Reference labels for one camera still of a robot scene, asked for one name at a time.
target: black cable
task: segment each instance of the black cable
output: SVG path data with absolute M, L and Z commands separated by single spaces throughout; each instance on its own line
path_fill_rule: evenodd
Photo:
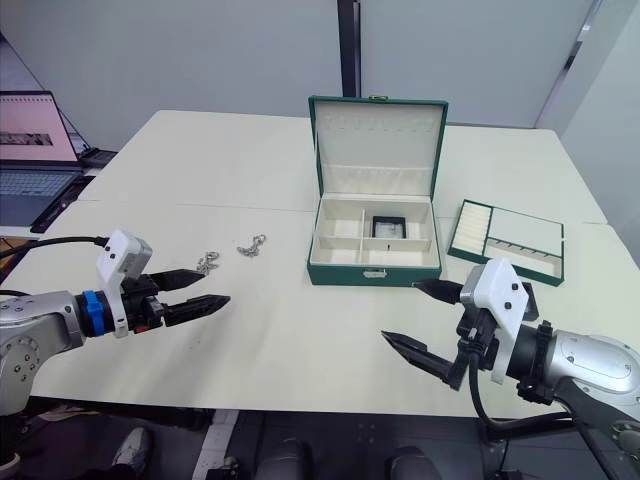
M 542 427 L 544 424 L 553 423 L 555 420 L 571 417 L 568 412 L 557 412 L 507 421 L 496 421 L 489 418 L 480 399 L 480 390 L 478 388 L 479 365 L 480 358 L 478 354 L 471 354 L 469 356 L 469 389 L 471 390 L 471 400 L 473 401 L 473 407 L 478 417 L 480 417 L 480 420 L 482 420 L 489 429 L 497 432 L 509 432 L 515 429 L 531 428 L 534 426 Z
M 11 245 L 11 244 L 9 243 L 9 241 L 8 241 L 6 238 L 2 237 L 2 241 L 3 241 L 4 243 L 6 243 L 7 245 L 9 245 L 9 248 L 13 248 L 13 245 Z
M 29 294 L 24 292 L 19 292 L 18 290 L 0 290 L 0 295 L 8 295 L 10 297 L 26 297 Z
M 24 245 L 20 245 L 19 247 L 14 247 L 9 250 L 0 252 L 0 258 L 9 257 L 11 255 L 15 255 L 16 253 L 28 252 L 32 248 L 44 247 L 46 245 L 56 245 L 59 243 L 85 242 L 85 243 L 95 243 L 100 247 L 104 247 L 108 241 L 109 241 L 109 237 L 60 237 L 60 238 L 51 238 L 49 240 L 38 240 L 36 242 L 26 243 Z
M 507 443 L 504 446 L 504 453 L 502 454 L 502 460 L 500 460 L 500 466 L 498 467 L 498 472 L 502 472 L 504 468 L 504 463 L 507 460 L 507 453 L 509 452 L 509 442 L 511 439 L 507 438 Z
M 576 429 L 580 433 L 580 436 L 584 440 L 584 443 L 586 443 L 587 447 L 589 447 L 589 450 L 591 450 L 591 453 L 595 457 L 598 465 L 600 465 L 600 468 L 607 476 L 607 478 L 609 480 L 618 480 L 618 475 L 611 467 L 611 464 L 609 463 L 607 458 L 602 454 L 602 452 L 598 448 L 598 445 L 596 445 L 596 441 L 591 436 L 591 433 L 589 432 L 587 426 L 582 423 L 582 420 L 580 420 L 579 418 L 574 418 L 573 424 L 576 426 Z

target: box latch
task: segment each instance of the box latch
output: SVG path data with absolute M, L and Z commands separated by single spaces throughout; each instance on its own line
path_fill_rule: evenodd
M 384 268 L 369 269 L 362 272 L 365 278 L 385 278 L 387 271 Z

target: laptop keyboard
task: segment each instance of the laptop keyboard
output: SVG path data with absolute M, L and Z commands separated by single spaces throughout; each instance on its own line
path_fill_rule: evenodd
M 0 172 L 0 195 L 52 197 L 73 174 Z

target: robotic arm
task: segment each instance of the robotic arm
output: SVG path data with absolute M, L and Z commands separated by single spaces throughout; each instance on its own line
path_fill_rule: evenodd
M 151 258 L 147 243 L 116 230 L 98 258 L 101 290 L 60 291 L 0 302 L 0 479 L 17 468 L 18 415 L 25 408 L 42 364 L 84 345 L 86 337 L 143 333 L 211 315 L 230 297 L 204 295 L 177 305 L 157 299 L 204 277 L 192 270 L 142 274 Z
M 610 437 L 640 473 L 640 355 L 629 345 L 607 337 L 554 332 L 547 321 L 537 328 L 523 325 L 523 320 L 538 317 L 533 290 L 518 279 L 506 259 L 474 267 L 464 285 L 427 280 L 415 286 L 438 300 L 463 304 L 454 362 L 405 335 L 382 335 L 409 363 L 454 390 L 469 369 L 473 404 L 489 430 L 505 435 L 540 432 L 570 416 L 609 478 L 616 478 L 615 473 L 586 427 Z M 490 370 L 492 381 L 499 384 L 505 376 L 512 377 L 518 380 L 521 398 L 546 405 L 557 401 L 568 413 L 509 422 L 490 419 L 480 400 L 478 370 Z

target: laptop screen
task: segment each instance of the laptop screen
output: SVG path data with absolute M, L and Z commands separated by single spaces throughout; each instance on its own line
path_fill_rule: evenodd
M 0 92 L 0 160 L 77 161 L 50 92 Z

